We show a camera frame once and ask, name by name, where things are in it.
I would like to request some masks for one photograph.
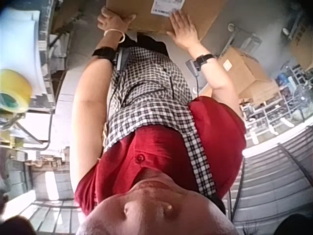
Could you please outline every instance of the sleeve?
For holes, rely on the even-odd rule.
[[[200,96],[189,103],[220,198],[234,183],[246,147],[246,128],[228,106]]]
[[[97,165],[95,165],[78,183],[74,199],[85,215],[92,212],[95,205],[95,179]]]

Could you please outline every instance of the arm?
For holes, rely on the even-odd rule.
[[[130,16],[122,20],[104,8],[102,15],[98,17],[98,27],[103,30],[116,28],[126,32],[133,19],[134,16]],[[101,39],[96,49],[102,47],[117,49],[121,36],[119,32],[109,32]],[[109,60],[93,57],[85,68],[75,92],[70,154],[70,175],[74,191],[102,153],[102,133],[107,119],[107,96],[112,70]]]
[[[175,33],[168,32],[167,34],[173,38],[176,45],[187,50],[194,60],[201,55],[210,54],[210,51],[200,43],[196,28],[189,16],[177,11],[171,14],[170,20]],[[207,60],[207,64],[202,65],[201,71],[212,87],[212,98],[226,104],[241,117],[234,84],[218,60]]]

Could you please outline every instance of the red shirt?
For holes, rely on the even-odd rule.
[[[201,96],[189,103],[218,195],[235,181],[246,147],[245,125],[228,106]],[[75,200],[89,214],[94,202],[131,189],[141,170],[170,176],[179,186],[198,191],[184,140],[179,132],[160,125],[144,126],[114,144],[79,182]]]

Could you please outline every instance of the packing tape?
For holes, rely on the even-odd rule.
[[[13,70],[0,70],[0,108],[12,113],[28,110],[32,88],[29,82]]]

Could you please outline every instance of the nose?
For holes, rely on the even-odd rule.
[[[124,214],[132,227],[155,229],[172,217],[173,205],[151,199],[139,199],[125,204]]]

